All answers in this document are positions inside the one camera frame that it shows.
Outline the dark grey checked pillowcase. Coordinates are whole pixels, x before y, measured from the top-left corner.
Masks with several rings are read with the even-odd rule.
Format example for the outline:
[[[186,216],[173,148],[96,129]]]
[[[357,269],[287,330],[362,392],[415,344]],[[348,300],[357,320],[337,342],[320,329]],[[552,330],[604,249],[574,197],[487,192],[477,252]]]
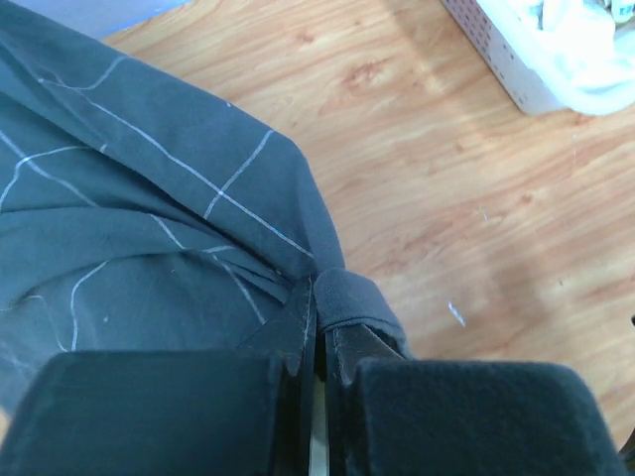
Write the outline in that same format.
[[[3,2],[2,410],[59,353],[234,349],[281,315],[408,352],[293,141]]]

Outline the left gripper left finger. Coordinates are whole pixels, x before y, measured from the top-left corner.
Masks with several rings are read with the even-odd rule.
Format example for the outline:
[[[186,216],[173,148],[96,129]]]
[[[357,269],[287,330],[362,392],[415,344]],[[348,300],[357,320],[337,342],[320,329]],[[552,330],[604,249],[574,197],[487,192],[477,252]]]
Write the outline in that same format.
[[[5,475],[306,475],[313,283],[233,350],[51,359],[1,447]]]

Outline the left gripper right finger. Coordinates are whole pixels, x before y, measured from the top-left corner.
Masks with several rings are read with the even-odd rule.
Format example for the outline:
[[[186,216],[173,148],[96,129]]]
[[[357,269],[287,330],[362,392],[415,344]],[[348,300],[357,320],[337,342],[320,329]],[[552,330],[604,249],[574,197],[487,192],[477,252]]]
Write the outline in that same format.
[[[552,363],[411,360],[364,325],[325,336],[333,475],[624,475],[595,398]]]

